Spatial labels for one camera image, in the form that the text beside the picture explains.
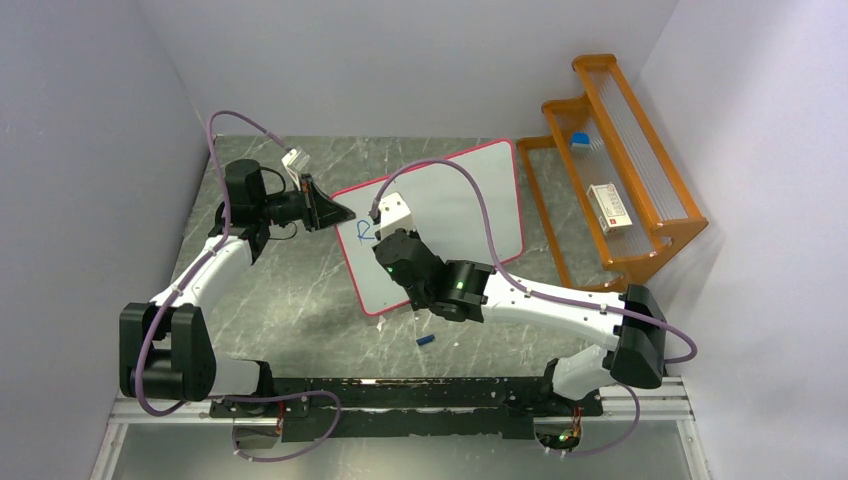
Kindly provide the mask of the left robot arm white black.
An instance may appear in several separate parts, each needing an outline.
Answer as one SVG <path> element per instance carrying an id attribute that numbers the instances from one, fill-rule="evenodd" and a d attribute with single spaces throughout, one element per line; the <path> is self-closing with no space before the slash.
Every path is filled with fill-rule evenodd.
<path id="1" fill-rule="evenodd" d="M 334 227 L 355 218 L 302 173 L 295 189 L 269 193 L 264 167 L 253 159 L 225 166 L 229 201 L 201 253 L 166 290 L 148 302 L 129 303 L 119 317 L 119 384 L 133 397 L 137 378 L 146 399 L 181 402 L 214 396 L 235 397 L 249 414 L 273 409 L 277 388 L 267 363 L 236 360 L 215 353 L 206 327 L 210 314 L 231 284 L 259 258 L 273 225 L 300 222 L 308 231 Z"/>

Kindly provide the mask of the blue marker cap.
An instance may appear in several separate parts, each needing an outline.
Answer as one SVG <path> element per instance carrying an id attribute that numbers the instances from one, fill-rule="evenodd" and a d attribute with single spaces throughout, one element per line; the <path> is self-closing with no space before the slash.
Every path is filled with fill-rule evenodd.
<path id="1" fill-rule="evenodd" d="M 435 340 L 435 336 L 433 334 L 430 334 L 430 335 L 418 338 L 416 340 L 416 344 L 418 346 L 423 346 L 423 345 L 427 345 L 427 344 L 433 342 L 434 340 Z"/>

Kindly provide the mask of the pink framed whiteboard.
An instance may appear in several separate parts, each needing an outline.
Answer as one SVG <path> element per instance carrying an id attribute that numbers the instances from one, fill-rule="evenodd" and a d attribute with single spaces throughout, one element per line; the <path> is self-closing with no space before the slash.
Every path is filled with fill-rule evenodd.
<path id="1" fill-rule="evenodd" d="M 453 154 L 450 159 L 473 179 L 467 181 L 458 171 L 440 164 L 419 166 L 396 178 L 386 192 L 401 195 L 424 242 L 444 260 L 491 261 L 480 200 L 487 207 L 499 260 L 506 263 L 520 257 L 525 239 L 513 142 L 498 139 Z M 369 210 L 383 184 L 383 178 L 378 177 L 332 196 L 356 215 L 337 226 L 336 234 L 362 311 L 372 317 L 408 302 L 403 289 L 379 266 L 372 251 L 376 228 Z"/>

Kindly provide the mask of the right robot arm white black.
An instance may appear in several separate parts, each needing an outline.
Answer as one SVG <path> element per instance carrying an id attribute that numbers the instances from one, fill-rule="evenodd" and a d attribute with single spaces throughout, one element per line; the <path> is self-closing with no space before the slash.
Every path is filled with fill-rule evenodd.
<path id="1" fill-rule="evenodd" d="M 656 389 L 664 374 L 664 331 L 637 319 L 657 310 L 650 292 L 632 285 L 624 294 L 591 293 L 507 278 L 493 266 L 444 261 L 415 232 L 399 229 L 373 248 L 376 261 L 403 288 L 413 309 L 453 322 L 511 322 L 564 331 L 589 347 L 552 363 L 539 391 L 550 413 L 615 382 Z"/>

